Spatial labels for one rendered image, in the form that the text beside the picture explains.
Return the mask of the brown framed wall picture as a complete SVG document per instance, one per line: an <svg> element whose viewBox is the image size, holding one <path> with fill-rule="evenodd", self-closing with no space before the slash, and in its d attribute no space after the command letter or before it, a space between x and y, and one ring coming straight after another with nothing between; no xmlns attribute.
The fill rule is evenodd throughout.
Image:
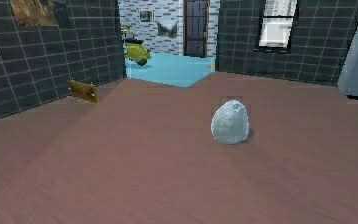
<svg viewBox="0 0 358 224"><path fill-rule="evenodd" d="M55 4L52 0L10 0L14 18L19 26L55 26Z"/></svg>

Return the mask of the grey-white wall picture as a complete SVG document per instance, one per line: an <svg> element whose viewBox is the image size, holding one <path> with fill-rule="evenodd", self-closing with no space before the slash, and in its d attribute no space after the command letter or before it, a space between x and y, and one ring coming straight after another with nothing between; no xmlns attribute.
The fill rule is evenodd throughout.
<svg viewBox="0 0 358 224"><path fill-rule="evenodd" d="M167 20L167 21L158 21L158 35L169 38L177 37L177 21Z"/></svg>

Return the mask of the pale grey egg-shaped bag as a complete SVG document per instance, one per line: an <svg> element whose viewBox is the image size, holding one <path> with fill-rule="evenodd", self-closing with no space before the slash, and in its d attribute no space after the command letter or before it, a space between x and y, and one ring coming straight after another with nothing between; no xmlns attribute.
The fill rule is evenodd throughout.
<svg viewBox="0 0 358 224"><path fill-rule="evenodd" d="M238 100L221 105L211 120L213 138L223 144L237 144L248 139L250 123L246 107Z"/></svg>

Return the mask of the small framed wall picture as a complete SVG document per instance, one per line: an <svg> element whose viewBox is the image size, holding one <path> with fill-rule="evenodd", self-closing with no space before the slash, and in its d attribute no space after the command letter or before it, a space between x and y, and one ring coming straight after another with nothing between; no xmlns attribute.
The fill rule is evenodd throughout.
<svg viewBox="0 0 358 224"><path fill-rule="evenodd" d="M141 22L153 22L154 21L154 12L153 11L140 11L139 19Z"/></svg>

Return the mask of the dark wooden room door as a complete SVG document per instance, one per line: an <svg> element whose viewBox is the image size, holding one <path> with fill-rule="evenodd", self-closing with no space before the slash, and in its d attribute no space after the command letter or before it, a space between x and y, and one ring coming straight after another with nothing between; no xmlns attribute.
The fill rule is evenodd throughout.
<svg viewBox="0 0 358 224"><path fill-rule="evenodd" d="M184 0L183 54L206 57L209 0Z"/></svg>

